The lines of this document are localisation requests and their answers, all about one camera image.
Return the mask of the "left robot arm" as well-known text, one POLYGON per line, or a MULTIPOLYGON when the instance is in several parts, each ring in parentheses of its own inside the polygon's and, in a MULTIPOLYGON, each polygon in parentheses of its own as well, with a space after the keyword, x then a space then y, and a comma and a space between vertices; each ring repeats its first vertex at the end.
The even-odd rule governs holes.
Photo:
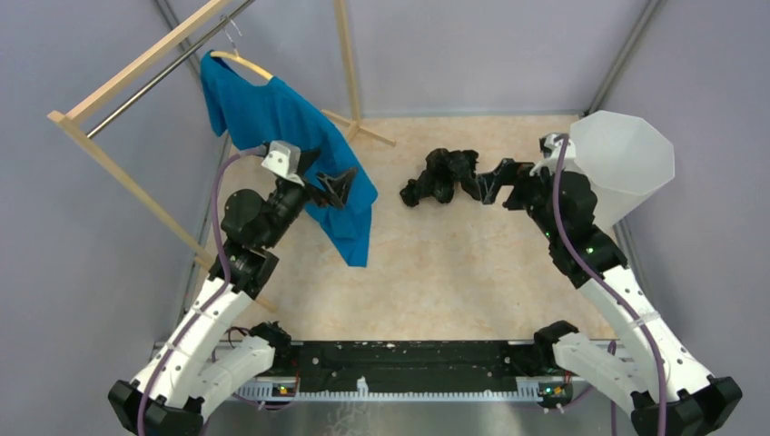
POLYGON ((220 360, 211 356, 271 279, 279 261, 271 248, 306 204, 342 209, 359 172, 352 166, 310 174, 321 150, 302 151, 284 141, 238 155, 261 158, 275 188, 267 197, 241 189, 228 197, 223 215, 212 216, 221 228, 215 235, 217 257, 190 310, 147 365, 109 391, 119 422, 135 435, 199 435, 211 414, 250 378, 288 370, 291 351, 273 323, 248 333, 220 360))

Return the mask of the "black trash bag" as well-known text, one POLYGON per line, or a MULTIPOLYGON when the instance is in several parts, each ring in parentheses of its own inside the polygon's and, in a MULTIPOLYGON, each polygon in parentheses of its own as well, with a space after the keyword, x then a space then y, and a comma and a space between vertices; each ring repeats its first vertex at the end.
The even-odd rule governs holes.
POLYGON ((476 167, 479 153, 476 150, 437 148, 425 158, 426 168, 417 179, 409 179, 400 190, 400 198, 408 207, 417 206, 424 198, 433 197, 438 203, 450 203, 455 187, 460 188, 476 201, 481 200, 476 167))

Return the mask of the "white plastic trash bin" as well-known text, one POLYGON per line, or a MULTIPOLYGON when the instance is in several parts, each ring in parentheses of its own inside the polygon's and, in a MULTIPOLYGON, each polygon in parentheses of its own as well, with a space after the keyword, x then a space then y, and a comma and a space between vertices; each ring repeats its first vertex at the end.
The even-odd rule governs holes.
POLYGON ((591 183, 603 230, 675 177, 672 143, 641 117, 598 111, 574 122, 569 135, 572 165, 591 183))

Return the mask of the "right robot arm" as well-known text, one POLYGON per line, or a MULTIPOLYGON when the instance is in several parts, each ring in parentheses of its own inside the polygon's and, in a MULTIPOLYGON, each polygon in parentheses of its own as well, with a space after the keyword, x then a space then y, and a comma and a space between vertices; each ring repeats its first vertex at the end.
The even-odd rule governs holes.
POLYGON ((526 213, 548 240, 548 253, 573 286, 612 327, 630 362, 599 350, 568 322, 535 334, 535 367, 567 370, 589 382, 623 410, 639 435, 708 435, 722 428, 743 393, 729 377, 716 377, 678 340, 648 300, 627 257, 594 223, 597 195, 581 173, 553 173, 533 163, 502 160, 476 177, 484 204, 503 186, 503 203, 526 213))

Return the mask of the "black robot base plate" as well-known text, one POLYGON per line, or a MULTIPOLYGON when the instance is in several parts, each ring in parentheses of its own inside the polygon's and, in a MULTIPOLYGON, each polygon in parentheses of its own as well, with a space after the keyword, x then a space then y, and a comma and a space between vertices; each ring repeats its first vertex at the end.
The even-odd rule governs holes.
POLYGON ((518 402, 565 411, 593 393, 539 358, 531 341, 305 341, 276 353, 272 367, 245 381, 202 376, 194 396, 279 411, 310 402, 518 402))

